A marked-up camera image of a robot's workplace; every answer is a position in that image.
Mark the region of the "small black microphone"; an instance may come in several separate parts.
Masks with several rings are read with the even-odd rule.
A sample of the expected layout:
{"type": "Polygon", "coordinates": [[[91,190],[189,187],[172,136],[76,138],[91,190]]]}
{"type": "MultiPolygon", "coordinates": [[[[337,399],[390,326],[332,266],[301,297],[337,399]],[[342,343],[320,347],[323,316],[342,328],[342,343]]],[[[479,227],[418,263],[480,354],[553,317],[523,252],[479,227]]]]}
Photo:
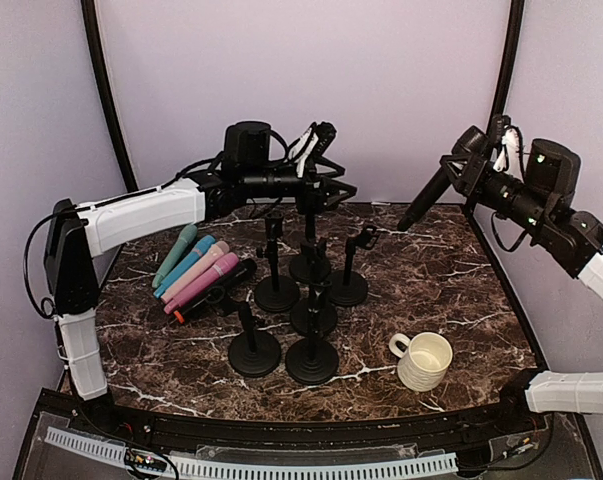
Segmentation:
{"type": "MultiPolygon", "coordinates": [[[[451,154],[472,153],[487,159],[488,146],[488,136],[478,127],[471,126],[458,138],[451,154]]],[[[456,190],[455,183],[458,177],[459,175],[446,175],[440,166],[410,204],[399,221],[397,229],[407,231],[414,223],[419,222],[450,186],[456,190]]]]}

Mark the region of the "black stand of tall microphone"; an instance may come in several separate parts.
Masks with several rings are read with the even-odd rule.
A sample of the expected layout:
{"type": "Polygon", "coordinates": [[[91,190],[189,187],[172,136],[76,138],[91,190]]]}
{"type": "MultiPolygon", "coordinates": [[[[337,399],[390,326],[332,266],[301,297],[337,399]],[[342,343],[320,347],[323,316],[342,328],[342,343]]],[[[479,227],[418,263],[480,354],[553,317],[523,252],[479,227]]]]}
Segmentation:
{"type": "Polygon", "coordinates": [[[302,284],[312,280],[313,268],[316,267],[320,279],[331,273],[331,264],[325,253],[316,252],[316,220],[315,212],[310,209],[305,213],[305,234],[300,244],[301,252],[293,257],[289,265],[291,277],[302,284]]]}

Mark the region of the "black stand of small microphone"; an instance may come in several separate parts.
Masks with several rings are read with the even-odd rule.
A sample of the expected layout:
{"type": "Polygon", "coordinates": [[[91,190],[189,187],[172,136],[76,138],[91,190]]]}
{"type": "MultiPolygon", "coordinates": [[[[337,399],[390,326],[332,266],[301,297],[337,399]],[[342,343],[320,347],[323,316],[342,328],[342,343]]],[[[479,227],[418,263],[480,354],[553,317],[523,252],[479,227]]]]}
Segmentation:
{"type": "Polygon", "coordinates": [[[329,276],[331,303],[341,307],[354,307],[366,300],[368,282],[353,270],[354,257],[358,249],[372,250],[379,236],[380,232],[376,226],[365,225],[357,235],[347,238],[344,268],[332,272],[329,276]]]}

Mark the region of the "tall black microphone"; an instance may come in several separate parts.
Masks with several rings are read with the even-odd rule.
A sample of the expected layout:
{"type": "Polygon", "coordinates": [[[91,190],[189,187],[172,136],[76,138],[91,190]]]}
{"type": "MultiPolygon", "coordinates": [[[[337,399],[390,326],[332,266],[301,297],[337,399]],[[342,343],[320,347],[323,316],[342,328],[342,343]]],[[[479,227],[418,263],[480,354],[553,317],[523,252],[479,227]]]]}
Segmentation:
{"type": "Polygon", "coordinates": [[[247,258],[239,261],[232,270],[219,277],[184,306],[177,308],[173,315],[181,324],[184,324],[186,318],[197,308],[204,304],[220,303],[231,289],[250,280],[256,272],[256,268],[257,264],[253,259],[247,258]]]}

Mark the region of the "black stand of pink microphone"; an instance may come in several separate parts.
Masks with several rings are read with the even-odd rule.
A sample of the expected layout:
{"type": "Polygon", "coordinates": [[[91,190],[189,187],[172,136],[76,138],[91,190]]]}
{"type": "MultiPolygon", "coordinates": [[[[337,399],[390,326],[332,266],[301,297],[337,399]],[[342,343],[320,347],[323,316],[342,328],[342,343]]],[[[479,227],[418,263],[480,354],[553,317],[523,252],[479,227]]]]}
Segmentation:
{"type": "Polygon", "coordinates": [[[283,217],[279,212],[265,216],[266,246],[258,247],[258,258],[266,258],[270,275],[263,278],[254,290],[256,305],[270,313],[283,313],[292,309],[300,299],[297,283],[288,276],[280,274],[278,240],[283,234],[283,217]]]}

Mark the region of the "beige microphone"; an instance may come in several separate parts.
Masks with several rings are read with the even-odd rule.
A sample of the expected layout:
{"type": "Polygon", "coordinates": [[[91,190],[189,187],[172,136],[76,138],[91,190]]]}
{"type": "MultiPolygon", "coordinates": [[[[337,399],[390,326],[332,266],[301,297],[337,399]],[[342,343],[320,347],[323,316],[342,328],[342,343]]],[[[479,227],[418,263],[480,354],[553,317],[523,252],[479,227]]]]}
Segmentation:
{"type": "Polygon", "coordinates": [[[229,251],[230,248],[225,241],[218,241],[210,246],[207,252],[199,260],[197,260],[165,290],[165,292],[160,296],[160,299],[167,304],[175,295],[177,295],[193,280],[201,276],[219,258],[227,254],[229,251]]]}

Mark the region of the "pink microphone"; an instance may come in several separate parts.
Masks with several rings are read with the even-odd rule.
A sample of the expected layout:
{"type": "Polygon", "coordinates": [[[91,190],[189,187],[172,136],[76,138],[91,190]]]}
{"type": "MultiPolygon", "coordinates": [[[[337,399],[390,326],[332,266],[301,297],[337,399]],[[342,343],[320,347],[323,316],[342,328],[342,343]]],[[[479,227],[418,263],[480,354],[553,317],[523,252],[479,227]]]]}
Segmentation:
{"type": "Polygon", "coordinates": [[[179,307],[184,306],[195,296],[202,293],[207,287],[212,285],[216,280],[230,272],[239,262],[238,256],[233,253],[227,253],[217,260],[211,267],[203,272],[199,277],[186,285],[178,292],[165,306],[166,314],[172,313],[179,307]]]}

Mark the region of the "blue microphone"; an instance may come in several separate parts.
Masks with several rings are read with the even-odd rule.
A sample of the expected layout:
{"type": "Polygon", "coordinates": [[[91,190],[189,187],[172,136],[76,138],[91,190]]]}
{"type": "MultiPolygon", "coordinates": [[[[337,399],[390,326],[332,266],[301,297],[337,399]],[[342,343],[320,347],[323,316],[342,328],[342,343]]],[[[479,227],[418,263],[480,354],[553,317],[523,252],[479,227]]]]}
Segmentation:
{"type": "Polygon", "coordinates": [[[153,295],[155,298],[161,297],[165,291],[178,280],[191,266],[193,266],[208,249],[216,242],[212,235],[206,235],[198,240],[192,250],[170,271],[165,279],[159,284],[153,295]]]}

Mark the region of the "black stand of beige microphone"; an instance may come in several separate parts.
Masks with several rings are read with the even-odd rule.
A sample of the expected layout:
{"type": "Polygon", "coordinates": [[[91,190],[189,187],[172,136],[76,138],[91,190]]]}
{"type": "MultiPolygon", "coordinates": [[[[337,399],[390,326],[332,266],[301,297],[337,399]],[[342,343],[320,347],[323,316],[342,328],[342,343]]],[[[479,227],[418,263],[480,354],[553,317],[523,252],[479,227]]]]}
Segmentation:
{"type": "MultiPolygon", "coordinates": [[[[318,254],[326,254],[327,241],[320,239],[315,247],[318,254]]],[[[294,330],[302,335],[308,335],[308,322],[314,320],[322,337],[326,337],[337,326],[336,309],[328,302],[327,297],[331,288],[328,276],[320,279],[318,270],[313,268],[312,280],[308,285],[308,297],[301,299],[290,312],[290,323],[294,330]]]]}

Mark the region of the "mint green microphone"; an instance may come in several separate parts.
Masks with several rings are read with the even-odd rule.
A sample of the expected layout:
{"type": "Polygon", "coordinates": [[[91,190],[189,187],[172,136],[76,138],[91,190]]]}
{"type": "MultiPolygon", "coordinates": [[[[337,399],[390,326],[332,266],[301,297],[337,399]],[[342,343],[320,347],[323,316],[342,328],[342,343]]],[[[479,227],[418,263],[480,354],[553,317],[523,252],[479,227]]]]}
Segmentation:
{"type": "Polygon", "coordinates": [[[172,271],[172,269],[180,261],[181,256],[186,251],[187,247],[196,238],[198,227],[195,223],[186,225],[179,233],[175,243],[171,247],[168,254],[165,256],[161,265],[159,266],[154,279],[152,281],[152,287],[157,288],[166,278],[166,276],[172,271]]]}

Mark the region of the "black stand of green microphone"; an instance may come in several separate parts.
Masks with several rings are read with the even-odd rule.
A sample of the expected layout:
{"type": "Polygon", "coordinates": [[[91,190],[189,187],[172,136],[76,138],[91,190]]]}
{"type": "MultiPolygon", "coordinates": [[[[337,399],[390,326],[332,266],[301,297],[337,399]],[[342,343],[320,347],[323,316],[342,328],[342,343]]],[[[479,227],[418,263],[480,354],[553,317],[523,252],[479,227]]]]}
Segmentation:
{"type": "Polygon", "coordinates": [[[315,321],[308,322],[308,335],[287,350],[288,375],[303,385],[320,385],[332,379],[339,367],[336,348],[324,340],[315,321]]]}

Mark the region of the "black stand of blue microphone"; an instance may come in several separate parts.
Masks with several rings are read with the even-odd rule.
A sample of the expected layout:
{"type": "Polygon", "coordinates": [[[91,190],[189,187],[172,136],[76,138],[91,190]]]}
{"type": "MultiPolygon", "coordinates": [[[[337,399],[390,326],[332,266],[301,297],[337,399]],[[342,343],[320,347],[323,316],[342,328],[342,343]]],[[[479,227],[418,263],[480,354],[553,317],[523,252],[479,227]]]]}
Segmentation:
{"type": "Polygon", "coordinates": [[[269,332],[256,329],[258,318],[252,313],[247,301],[236,301],[228,293],[218,304],[225,313],[238,314],[243,332],[236,336],[228,347],[231,367],[247,378],[265,377],[280,364],[281,346],[269,332]]]}

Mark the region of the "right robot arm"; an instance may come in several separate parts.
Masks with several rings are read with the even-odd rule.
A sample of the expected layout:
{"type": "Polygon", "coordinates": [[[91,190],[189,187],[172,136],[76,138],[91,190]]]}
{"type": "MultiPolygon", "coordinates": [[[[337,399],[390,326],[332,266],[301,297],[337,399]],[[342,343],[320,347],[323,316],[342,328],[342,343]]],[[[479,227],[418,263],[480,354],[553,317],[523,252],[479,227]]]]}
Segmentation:
{"type": "MultiPolygon", "coordinates": [[[[495,170],[474,152],[445,155],[440,164],[458,193],[522,227],[532,244],[603,300],[603,223],[571,206],[581,166],[577,154],[537,138],[522,179],[495,170]]],[[[527,382],[524,398],[509,396],[492,410],[491,424],[511,434],[530,411],[603,415],[603,372],[541,371],[527,382]]]]}

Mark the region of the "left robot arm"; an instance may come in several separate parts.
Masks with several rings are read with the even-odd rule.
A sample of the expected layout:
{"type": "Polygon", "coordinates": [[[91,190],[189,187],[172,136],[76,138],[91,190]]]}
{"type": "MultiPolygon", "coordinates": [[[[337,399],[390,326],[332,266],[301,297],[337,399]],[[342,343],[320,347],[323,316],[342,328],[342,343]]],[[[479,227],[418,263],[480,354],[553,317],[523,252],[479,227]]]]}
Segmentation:
{"type": "Polygon", "coordinates": [[[289,198],[300,213],[320,213],[355,196],[356,187],[341,180],[344,167],[324,155],[336,137],[331,123],[312,123],[273,160],[270,143],[278,137],[266,122],[235,123],[220,153],[173,179],[96,202],[60,200],[39,221],[48,228],[43,266],[49,294],[33,305],[55,322],[71,384],[87,401],[82,417],[101,436],[115,435],[122,415],[100,398],[108,385],[96,334],[101,288],[94,258],[156,232],[226,217],[250,200],[289,198]]]}

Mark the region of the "cream ribbed mug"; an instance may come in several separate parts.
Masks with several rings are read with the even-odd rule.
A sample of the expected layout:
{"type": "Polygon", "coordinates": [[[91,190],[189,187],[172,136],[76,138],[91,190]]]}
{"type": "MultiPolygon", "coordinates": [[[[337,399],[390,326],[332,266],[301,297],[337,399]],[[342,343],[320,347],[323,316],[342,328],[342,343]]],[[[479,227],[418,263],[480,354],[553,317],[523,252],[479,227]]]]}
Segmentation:
{"type": "Polygon", "coordinates": [[[388,344],[398,358],[396,373],[408,389],[422,393],[436,388],[453,360],[450,343],[434,332],[422,332],[410,338],[396,333],[388,344]]]}

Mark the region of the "black right corner post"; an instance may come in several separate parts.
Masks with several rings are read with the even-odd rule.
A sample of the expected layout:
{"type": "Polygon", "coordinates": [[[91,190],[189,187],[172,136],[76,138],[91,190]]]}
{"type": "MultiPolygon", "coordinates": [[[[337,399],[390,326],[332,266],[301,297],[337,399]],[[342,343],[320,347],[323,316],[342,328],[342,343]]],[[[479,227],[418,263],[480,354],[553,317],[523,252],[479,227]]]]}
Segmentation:
{"type": "Polygon", "coordinates": [[[511,0],[505,40],[500,61],[495,93],[488,119],[505,112],[505,106],[510,92],[515,60],[518,51],[521,28],[525,9],[524,0],[511,0]]]}

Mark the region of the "black corner post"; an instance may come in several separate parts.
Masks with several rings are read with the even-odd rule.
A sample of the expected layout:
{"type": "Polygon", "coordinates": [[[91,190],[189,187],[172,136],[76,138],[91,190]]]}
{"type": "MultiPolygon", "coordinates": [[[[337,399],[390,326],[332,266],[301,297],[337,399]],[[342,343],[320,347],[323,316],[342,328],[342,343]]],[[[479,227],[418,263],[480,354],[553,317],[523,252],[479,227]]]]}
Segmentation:
{"type": "Polygon", "coordinates": [[[500,61],[495,93],[488,119],[505,112],[505,106],[510,92],[515,60],[518,51],[521,28],[525,9],[524,0],[511,0],[505,40],[500,61]]]}
{"type": "Polygon", "coordinates": [[[135,192],[139,189],[139,186],[133,172],[115,106],[97,18],[97,4],[94,0],[81,0],[80,6],[93,76],[115,159],[126,191],[135,192]]]}

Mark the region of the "black left corner post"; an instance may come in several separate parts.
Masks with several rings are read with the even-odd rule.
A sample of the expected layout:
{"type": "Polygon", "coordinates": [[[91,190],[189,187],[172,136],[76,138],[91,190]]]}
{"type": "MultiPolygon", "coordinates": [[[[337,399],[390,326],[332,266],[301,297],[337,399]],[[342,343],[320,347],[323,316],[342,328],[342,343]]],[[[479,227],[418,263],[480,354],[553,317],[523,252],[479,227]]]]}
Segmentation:
{"type": "Polygon", "coordinates": [[[139,189],[139,186],[133,172],[115,106],[97,18],[97,4],[94,0],[81,0],[80,6],[93,76],[115,159],[126,191],[135,192],[139,189]]]}

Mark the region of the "black front rail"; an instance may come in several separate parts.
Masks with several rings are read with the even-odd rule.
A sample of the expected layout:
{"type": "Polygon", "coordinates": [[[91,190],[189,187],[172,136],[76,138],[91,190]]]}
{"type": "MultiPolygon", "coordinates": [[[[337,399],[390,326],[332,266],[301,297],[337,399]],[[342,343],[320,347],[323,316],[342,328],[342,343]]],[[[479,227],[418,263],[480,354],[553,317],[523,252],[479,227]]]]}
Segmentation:
{"type": "Polygon", "coordinates": [[[515,414],[496,404],[447,414],[315,423],[215,420],[121,406],[113,409],[113,415],[132,426],[136,442],[180,451],[202,446],[327,450],[410,444],[421,451],[468,450],[503,435],[540,432],[549,425],[542,415],[515,414]]]}

